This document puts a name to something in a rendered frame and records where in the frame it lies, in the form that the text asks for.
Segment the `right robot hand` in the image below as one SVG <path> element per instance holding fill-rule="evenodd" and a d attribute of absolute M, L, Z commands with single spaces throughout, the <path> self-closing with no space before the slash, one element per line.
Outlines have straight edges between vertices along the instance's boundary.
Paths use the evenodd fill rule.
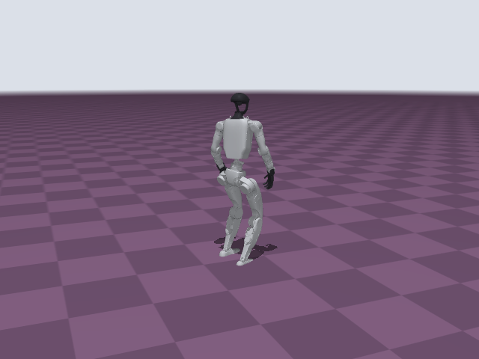
<path fill-rule="evenodd" d="M 275 170 L 271 169 L 270 173 L 268 171 L 267 171 L 267 173 L 268 174 L 264 177 L 264 179 L 268 177 L 268 180 L 264 183 L 264 185 L 267 184 L 267 183 L 268 184 L 265 185 L 264 187 L 266 187 L 267 189 L 271 189 L 271 187 L 273 186 L 273 181 L 274 181 L 274 175 L 273 174 L 275 173 Z"/>

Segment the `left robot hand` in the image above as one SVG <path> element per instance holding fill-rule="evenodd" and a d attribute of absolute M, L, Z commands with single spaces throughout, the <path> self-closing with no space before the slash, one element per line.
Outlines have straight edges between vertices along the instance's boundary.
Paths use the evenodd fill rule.
<path fill-rule="evenodd" d="M 224 164 L 224 162 L 223 162 L 223 164 Z M 225 164 L 224 164 L 224 165 L 225 165 Z M 216 165 L 216 166 L 217 166 L 217 168 L 219 169 L 219 166 L 218 166 L 218 165 Z M 220 170 L 220 173 L 221 173 L 222 171 L 225 171 L 226 168 L 227 168 L 227 167 L 224 166 L 223 168 L 219 169 L 219 170 Z"/>

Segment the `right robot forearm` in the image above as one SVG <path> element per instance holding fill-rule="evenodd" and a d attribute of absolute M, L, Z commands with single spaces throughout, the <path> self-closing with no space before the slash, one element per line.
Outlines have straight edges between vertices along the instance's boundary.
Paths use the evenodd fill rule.
<path fill-rule="evenodd" d="M 267 146 L 266 146 L 266 149 L 267 149 L 268 154 L 262 156 L 262 159 L 264 160 L 264 164 L 266 166 L 267 171 L 270 173 L 270 170 L 271 169 L 275 170 L 275 168 L 273 166 L 273 162 L 272 162 L 272 159 L 271 159 L 272 157 L 270 155 L 269 148 Z"/>

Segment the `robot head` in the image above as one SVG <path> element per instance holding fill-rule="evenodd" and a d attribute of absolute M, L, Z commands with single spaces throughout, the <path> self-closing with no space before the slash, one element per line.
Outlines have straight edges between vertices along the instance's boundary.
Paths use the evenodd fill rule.
<path fill-rule="evenodd" d="M 244 93 L 235 93 L 231 97 L 231 102 L 234 102 L 237 111 L 235 111 L 234 116 L 230 119 L 243 119 L 244 118 L 243 115 L 248 110 L 249 98 Z M 246 104 L 245 111 L 240 111 L 238 108 L 238 105 L 242 105 L 242 104 Z"/>

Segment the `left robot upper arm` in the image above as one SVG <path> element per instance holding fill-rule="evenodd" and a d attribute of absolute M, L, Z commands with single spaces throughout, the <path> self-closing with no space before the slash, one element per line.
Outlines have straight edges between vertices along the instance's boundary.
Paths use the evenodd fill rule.
<path fill-rule="evenodd" d="M 222 151 L 222 147 L 219 144 L 220 144 L 220 142 L 223 138 L 223 124 L 224 124 L 224 120 L 219 121 L 216 124 L 216 130 L 215 130 L 215 134 L 213 136 L 213 143 L 212 143 L 212 146 L 210 148 L 211 151 L 213 151 L 216 154 L 219 154 Z"/>

